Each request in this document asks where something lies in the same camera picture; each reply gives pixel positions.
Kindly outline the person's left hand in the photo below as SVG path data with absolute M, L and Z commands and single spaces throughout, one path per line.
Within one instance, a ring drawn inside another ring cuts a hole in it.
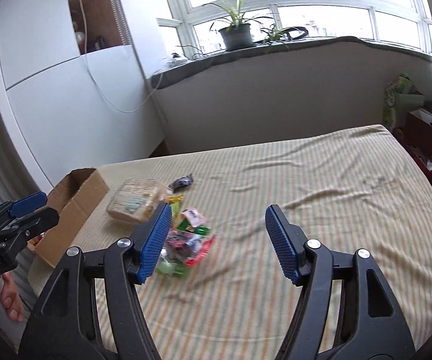
M 2 289 L 0 291 L 0 304 L 3 306 L 8 318 L 13 322 L 22 322 L 25 310 L 17 290 L 17 286 L 9 272 L 2 274 Z

